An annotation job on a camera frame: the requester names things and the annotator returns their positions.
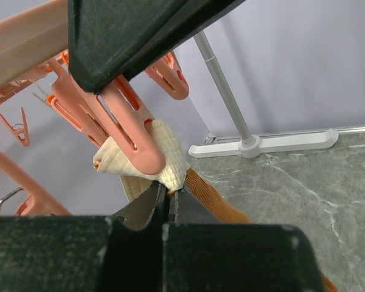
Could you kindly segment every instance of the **marble tile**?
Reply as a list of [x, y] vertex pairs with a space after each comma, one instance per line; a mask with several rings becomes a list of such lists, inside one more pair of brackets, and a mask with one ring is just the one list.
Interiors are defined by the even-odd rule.
[[365, 133], [341, 135], [328, 150], [191, 165], [255, 222], [299, 226], [340, 292], [365, 291]]

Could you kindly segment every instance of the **pink clothespin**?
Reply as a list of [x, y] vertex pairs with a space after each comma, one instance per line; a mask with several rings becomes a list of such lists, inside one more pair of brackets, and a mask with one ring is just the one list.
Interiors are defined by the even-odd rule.
[[108, 133], [103, 129], [93, 111], [83, 100], [83, 97], [74, 86], [70, 75], [62, 68], [56, 59], [48, 61], [51, 69], [58, 75], [52, 85], [53, 95], [49, 96], [47, 103], [51, 105], [74, 128], [88, 137], [91, 142], [99, 147], [103, 145]]
[[123, 76], [111, 82], [100, 94], [100, 98], [115, 116], [117, 123], [98, 96], [84, 92], [74, 80], [72, 81], [133, 166], [146, 175], [155, 175], [164, 169], [164, 154], [145, 128], [145, 124], [154, 117]]
[[29, 129], [27, 127], [26, 114], [24, 113], [23, 108], [20, 108], [20, 113], [22, 115], [22, 123], [16, 123], [14, 125], [10, 125], [5, 117], [0, 113], [0, 119], [4, 123], [4, 125], [8, 128], [11, 134], [14, 135], [16, 140], [18, 140], [23, 146], [27, 147], [30, 145], [30, 135]]
[[153, 63], [145, 72], [173, 99], [182, 100], [188, 96], [189, 86], [173, 51]]
[[[49, 192], [34, 181], [23, 169], [0, 151], [0, 169], [27, 191], [26, 200], [19, 206], [15, 215], [70, 215]], [[5, 196], [1, 205], [9, 198]]]

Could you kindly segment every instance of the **stand base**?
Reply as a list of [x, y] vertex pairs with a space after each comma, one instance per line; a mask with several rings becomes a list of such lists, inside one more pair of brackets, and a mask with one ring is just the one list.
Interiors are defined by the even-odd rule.
[[189, 155], [194, 158], [242, 155], [254, 158], [261, 153], [326, 149], [334, 146], [339, 132], [330, 129], [320, 133], [294, 134], [281, 137], [255, 137], [255, 143], [244, 146], [242, 141], [222, 144], [211, 144], [189, 148]]

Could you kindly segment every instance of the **cream fabric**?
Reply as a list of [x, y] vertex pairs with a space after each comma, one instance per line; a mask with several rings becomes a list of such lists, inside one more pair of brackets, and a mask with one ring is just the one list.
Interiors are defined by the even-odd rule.
[[139, 172], [111, 137], [93, 157], [93, 163], [98, 172], [120, 175], [129, 201], [133, 201], [148, 189], [152, 181], [159, 181], [169, 190], [181, 189], [190, 167], [185, 161], [179, 140], [165, 122], [154, 120], [147, 124], [147, 131], [165, 155], [165, 168], [157, 175], [145, 175]]

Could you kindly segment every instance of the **floor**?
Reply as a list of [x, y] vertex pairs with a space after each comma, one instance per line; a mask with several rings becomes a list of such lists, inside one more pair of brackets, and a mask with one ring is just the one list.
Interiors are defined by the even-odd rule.
[[300, 227], [340, 292], [365, 291], [365, 133], [341, 135], [328, 150], [191, 165], [255, 222]]

